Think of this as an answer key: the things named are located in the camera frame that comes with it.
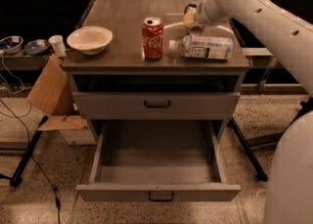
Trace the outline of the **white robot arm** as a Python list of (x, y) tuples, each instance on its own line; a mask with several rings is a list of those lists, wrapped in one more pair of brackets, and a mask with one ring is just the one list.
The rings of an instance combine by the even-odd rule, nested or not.
[[(200, 0), (184, 15), (186, 27), (235, 19), (313, 95), (313, 25), (270, 0)], [(273, 156), (264, 224), (313, 224), (313, 112), (283, 133)]]

